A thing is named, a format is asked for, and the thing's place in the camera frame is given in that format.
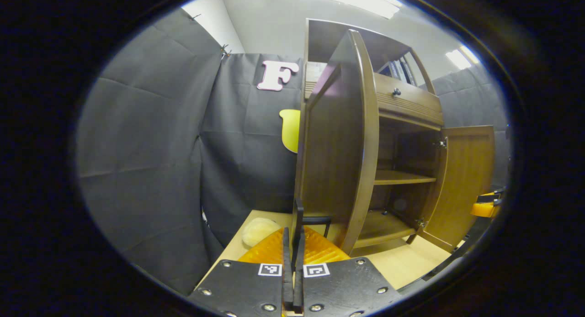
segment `sponge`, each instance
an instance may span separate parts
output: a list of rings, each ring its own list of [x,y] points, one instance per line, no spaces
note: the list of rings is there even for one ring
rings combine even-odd
[[[280,228],[281,226],[278,223],[270,219],[257,217],[244,227],[242,240],[244,244],[251,247]]]

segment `ceiling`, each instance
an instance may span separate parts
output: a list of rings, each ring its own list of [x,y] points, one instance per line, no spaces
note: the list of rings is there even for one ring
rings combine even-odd
[[[459,69],[445,53],[460,47],[451,34],[413,7],[391,19],[331,0],[223,0],[246,53],[303,57],[305,19],[338,21],[380,32],[411,46],[431,79]]]

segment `door panel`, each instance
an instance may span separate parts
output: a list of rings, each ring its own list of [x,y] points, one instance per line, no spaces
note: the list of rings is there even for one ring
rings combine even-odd
[[[305,217],[332,217],[328,239],[349,253],[367,213],[378,158],[373,71],[358,32],[343,36],[301,108],[295,194]]]
[[[489,191],[494,166],[493,126],[444,128],[447,148],[440,152],[435,188],[423,211],[428,222],[418,234],[451,252],[476,218],[470,214],[477,196]]]

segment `white wall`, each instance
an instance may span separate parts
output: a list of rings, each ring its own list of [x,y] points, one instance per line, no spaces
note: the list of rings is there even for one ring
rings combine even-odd
[[[232,53],[245,53],[223,0],[193,0],[182,8],[192,17],[201,14],[195,20],[220,45],[229,44],[226,50],[232,50]]]
[[[403,6],[391,19],[385,19],[330,0],[224,2],[247,53],[303,57],[305,18],[314,18],[367,28],[411,46],[431,79],[459,71],[445,56],[445,53],[459,48],[458,40],[411,7]],[[415,78],[418,84],[424,83],[420,73],[415,72]]]

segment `screw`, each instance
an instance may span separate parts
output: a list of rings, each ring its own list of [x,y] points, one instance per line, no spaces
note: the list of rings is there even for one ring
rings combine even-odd
[[[207,290],[206,288],[199,288],[199,292],[203,293],[204,296],[211,295],[211,290]]]
[[[262,309],[264,309],[266,311],[275,311],[276,307],[274,305],[271,305],[271,304],[265,304],[262,306]]]
[[[320,311],[323,309],[323,305],[312,305],[309,310],[310,311]]]

